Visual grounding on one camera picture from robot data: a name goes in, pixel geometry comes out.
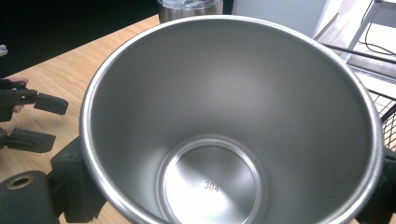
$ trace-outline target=metal rack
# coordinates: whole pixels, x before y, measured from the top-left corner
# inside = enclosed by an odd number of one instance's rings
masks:
[[[396,150],[396,99],[377,91],[369,90],[378,110],[384,133],[384,145],[390,150]]]

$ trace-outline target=black cable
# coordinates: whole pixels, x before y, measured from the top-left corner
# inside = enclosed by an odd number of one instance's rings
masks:
[[[336,46],[328,45],[328,44],[323,44],[323,43],[319,43],[319,44],[321,44],[321,45],[323,45],[323,46],[325,46],[325,47],[327,47],[329,49],[341,50],[341,51],[346,52],[346,53],[356,54],[356,55],[359,55],[359,56],[362,56],[362,57],[379,60],[379,61],[384,62],[384,63],[396,64],[396,61],[394,61],[394,60],[387,59],[387,58],[381,58],[381,57],[378,57],[378,56],[374,56],[372,54],[366,54],[366,53],[358,52],[358,51],[351,50],[351,49],[343,49],[343,48],[340,48],[340,47],[336,47]]]
[[[373,0],[370,2],[370,5],[366,8],[366,11],[364,12],[364,15],[363,15],[363,17],[361,18],[361,24],[363,23],[363,20],[364,20],[364,18],[366,17],[366,15],[367,15],[367,12],[369,11],[369,8],[370,8],[370,6],[373,4]],[[366,46],[366,48],[367,49],[369,49],[370,51],[372,51],[372,52],[375,52],[375,53],[379,53],[379,54],[384,54],[384,55],[396,55],[396,53],[394,53],[394,52],[392,52],[392,51],[390,51],[390,50],[388,50],[388,49],[385,49],[385,48],[383,48],[383,47],[381,47],[381,46],[378,46],[378,45],[375,45],[375,44],[370,44],[370,43],[367,43],[367,36],[368,36],[368,34],[369,34],[369,31],[370,31],[370,28],[371,28],[371,23],[369,24],[369,27],[367,28],[367,31],[366,31],[366,34],[365,34],[365,36],[364,36],[364,42],[361,42],[361,41],[358,41],[360,44],[364,44],[365,46]],[[371,49],[370,47],[375,47],[375,48],[379,48],[379,49],[382,49],[382,50],[384,50],[385,52],[381,52],[381,51],[378,51],[378,50],[375,50],[375,49]]]

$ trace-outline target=wooden surface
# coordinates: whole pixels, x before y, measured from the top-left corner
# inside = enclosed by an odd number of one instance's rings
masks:
[[[12,121],[0,123],[8,133],[18,127],[56,135],[55,145],[49,153],[36,154],[8,148],[0,150],[0,182],[25,171],[50,171],[50,159],[78,136],[81,102],[98,67],[122,43],[157,24],[157,16],[148,18],[13,75],[27,77],[27,87],[31,90],[64,98],[69,102],[69,107],[64,116],[59,116],[28,105],[21,113],[14,114]],[[107,203],[93,223],[128,222]]]

